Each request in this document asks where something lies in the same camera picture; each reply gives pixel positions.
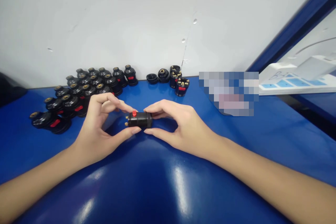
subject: blurred object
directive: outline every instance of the blurred object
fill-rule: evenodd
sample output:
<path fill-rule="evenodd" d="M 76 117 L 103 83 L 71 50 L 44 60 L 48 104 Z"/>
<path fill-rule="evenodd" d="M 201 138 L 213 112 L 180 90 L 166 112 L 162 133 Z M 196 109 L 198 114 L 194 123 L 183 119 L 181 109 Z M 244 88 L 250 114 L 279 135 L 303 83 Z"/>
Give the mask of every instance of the blurred object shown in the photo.
<path fill-rule="evenodd" d="M 15 101 L 27 93 L 27 89 L 11 85 L 6 76 L 0 73 L 0 107 Z"/>

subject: finger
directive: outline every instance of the finger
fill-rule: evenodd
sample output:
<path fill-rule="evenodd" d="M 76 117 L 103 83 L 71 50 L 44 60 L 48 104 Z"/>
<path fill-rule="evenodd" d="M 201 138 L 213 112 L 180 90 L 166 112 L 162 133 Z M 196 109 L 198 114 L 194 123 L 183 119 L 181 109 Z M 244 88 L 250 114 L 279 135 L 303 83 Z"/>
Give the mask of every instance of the finger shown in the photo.
<path fill-rule="evenodd" d="M 175 143 L 175 134 L 165 131 L 163 129 L 159 129 L 159 128 L 148 128 L 144 130 L 144 133 L 149 134 L 149 135 L 153 135 L 157 138 L 160 138 L 161 140 L 169 143 L 170 145 L 174 145 Z"/>
<path fill-rule="evenodd" d="M 122 142 L 133 136 L 134 134 L 140 132 L 140 127 L 129 127 L 126 129 L 123 129 L 118 134 L 112 137 L 111 141 L 115 144 L 117 143 L 120 145 Z"/>
<path fill-rule="evenodd" d="M 171 118 L 171 116 L 168 115 L 166 112 L 159 113 L 159 114 L 153 114 L 152 116 L 153 116 L 153 119 L 160 119 L 160 118 L 166 118 L 166 117 Z"/>
<path fill-rule="evenodd" d="M 149 113 L 155 113 L 155 112 L 160 113 L 161 111 L 164 111 L 168 115 L 173 117 L 177 121 L 177 123 L 179 123 L 180 110 L 177 107 L 177 103 L 173 101 L 161 100 L 152 105 L 149 105 L 147 108 L 144 109 L 144 111 Z"/>
<path fill-rule="evenodd" d="M 102 105 L 104 102 L 110 101 L 111 103 L 117 105 L 120 103 L 118 98 L 116 98 L 112 93 L 103 93 L 103 94 L 95 94 L 91 96 L 89 108 L 87 110 L 86 117 L 97 117 L 100 115 L 102 110 Z"/>
<path fill-rule="evenodd" d="M 134 108 L 132 108 L 130 105 L 127 105 L 123 100 L 119 100 L 120 103 L 116 106 L 118 109 L 120 109 L 121 111 L 126 111 L 128 113 L 133 112 L 133 110 L 135 110 Z"/>

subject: person's right hand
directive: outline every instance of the person's right hand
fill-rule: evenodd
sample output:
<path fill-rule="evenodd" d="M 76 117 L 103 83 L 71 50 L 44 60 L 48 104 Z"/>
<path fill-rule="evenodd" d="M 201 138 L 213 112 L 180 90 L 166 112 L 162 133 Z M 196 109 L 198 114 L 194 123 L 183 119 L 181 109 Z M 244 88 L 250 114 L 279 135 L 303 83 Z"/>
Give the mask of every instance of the person's right hand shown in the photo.
<path fill-rule="evenodd" d="M 159 128 L 148 128 L 144 132 L 162 139 L 176 149 L 188 152 L 200 158 L 207 158 L 220 141 L 198 116 L 193 107 L 173 101 L 161 100 L 144 109 L 153 114 L 153 119 L 172 117 L 178 128 L 174 133 Z"/>

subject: fingernail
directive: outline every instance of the fingernail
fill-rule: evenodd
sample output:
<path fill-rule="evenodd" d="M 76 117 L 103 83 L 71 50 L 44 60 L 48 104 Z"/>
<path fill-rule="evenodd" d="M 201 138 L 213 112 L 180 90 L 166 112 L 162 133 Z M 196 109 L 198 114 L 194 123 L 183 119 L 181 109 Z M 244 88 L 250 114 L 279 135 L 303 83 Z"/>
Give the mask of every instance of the fingernail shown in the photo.
<path fill-rule="evenodd" d="M 145 129 L 144 132 L 145 132 L 146 134 L 149 134 L 149 135 L 152 134 L 152 130 L 151 130 L 151 129 Z"/>
<path fill-rule="evenodd" d="M 141 129 L 139 127 L 135 128 L 134 130 L 131 131 L 131 133 L 134 135 L 136 133 L 139 133 Z"/>

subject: brass terminal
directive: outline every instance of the brass terminal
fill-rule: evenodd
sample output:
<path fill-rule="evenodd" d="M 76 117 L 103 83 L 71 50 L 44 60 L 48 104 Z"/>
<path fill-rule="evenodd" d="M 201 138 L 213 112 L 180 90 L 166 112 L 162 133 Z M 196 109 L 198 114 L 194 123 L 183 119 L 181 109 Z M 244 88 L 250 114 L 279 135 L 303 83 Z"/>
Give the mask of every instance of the brass terminal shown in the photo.
<path fill-rule="evenodd" d="M 32 113 L 29 117 L 34 117 L 37 115 L 37 112 Z"/>

